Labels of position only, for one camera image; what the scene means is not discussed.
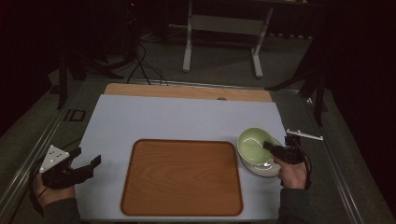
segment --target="brown tray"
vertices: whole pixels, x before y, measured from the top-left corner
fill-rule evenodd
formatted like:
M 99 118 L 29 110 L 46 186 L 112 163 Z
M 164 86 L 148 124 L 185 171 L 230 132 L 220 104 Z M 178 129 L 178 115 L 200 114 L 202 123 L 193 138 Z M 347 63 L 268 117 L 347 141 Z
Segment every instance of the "brown tray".
M 141 139 L 121 201 L 126 216 L 227 217 L 243 209 L 229 142 Z

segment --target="hand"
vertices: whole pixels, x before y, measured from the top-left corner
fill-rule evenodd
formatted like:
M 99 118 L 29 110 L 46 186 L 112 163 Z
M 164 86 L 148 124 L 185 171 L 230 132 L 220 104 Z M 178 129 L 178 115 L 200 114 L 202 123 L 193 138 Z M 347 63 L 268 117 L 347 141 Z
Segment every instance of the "hand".
M 291 165 L 277 157 L 274 157 L 274 162 L 281 167 L 278 177 L 283 181 L 285 189 L 305 189 L 306 168 L 303 162 Z
M 50 203 L 54 203 L 62 199 L 76 198 L 76 192 L 74 186 L 71 186 L 67 189 L 47 188 L 46 186 L 43 185 L 43 180 L 41 179 L 41 176 L 42 174 L 38 173 L 38 175 L 35 177 L 35 181 L 37 183 L 37 190 L 35 191 L 35 195 L 36 197 L 38 197 L 37 201 L 42 208 L 44 208 Z

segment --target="metal leg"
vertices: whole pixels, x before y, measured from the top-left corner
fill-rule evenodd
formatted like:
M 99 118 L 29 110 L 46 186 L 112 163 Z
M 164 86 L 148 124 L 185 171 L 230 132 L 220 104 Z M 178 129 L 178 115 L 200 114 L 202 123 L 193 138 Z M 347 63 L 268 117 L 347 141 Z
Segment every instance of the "metal leg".
M 184 61 L 183 61 L 183 71 L 184 72 L 190 72 L 191 48 L 192 48 L 192 43 L 191 43 L 191 32 L 192 32 L 191 20 L 192 20 L 192 1 L 190 0 L 190 3 L 189 3 L 189 18 L 187 20 L 187 44 L 186 44 L 186 51 L 184 52 Z
M 251 57 L 253 60 L 254 71 L 256 73 L 257 78 L 262 78 L 262 65 L 260 64 L 259 52 L 260 52 L 260 48 L 262 47 L 262 41 L 265 38 L 265 34 L 267 32 L 267 28 L 270 23 L 270 19 L 273 11 L 274 11 L 273 7 L 270 7 L 268 9 L 265 21 L 262 23 L 262 30 L 260 31 L 260 35 L 259 35 L 259 42 L 257 43 L 256 48 L 251 49 Z

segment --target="wood grain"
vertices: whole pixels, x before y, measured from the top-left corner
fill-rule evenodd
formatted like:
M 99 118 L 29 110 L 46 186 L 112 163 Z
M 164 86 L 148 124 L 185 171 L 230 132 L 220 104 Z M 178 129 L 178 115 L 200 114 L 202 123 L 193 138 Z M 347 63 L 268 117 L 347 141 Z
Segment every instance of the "wood grain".
M 253 91 L 231 88 L 110 83 L 106 87 L 105 94 L 211 100 L 225 98 L 232 101 L 272 102 L 271 95 L 268 91 Z
M 216 217 L 242 212 L 231 143 L 141 139 L 122 196 L 127 216 Z

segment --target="dark sleeve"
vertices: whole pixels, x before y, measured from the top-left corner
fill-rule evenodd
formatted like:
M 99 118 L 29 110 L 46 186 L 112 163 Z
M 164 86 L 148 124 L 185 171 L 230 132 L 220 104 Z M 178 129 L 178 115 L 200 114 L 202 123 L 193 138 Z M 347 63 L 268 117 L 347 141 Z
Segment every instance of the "dark sleeve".
M 81 223 L 77 200 L 69 198 L 50 203 L 44 207 L 44 220 L 46 224 Z
M 277 224 L 317 223 L 316 214 L 311 206 L 309 190 L 282 189 Z

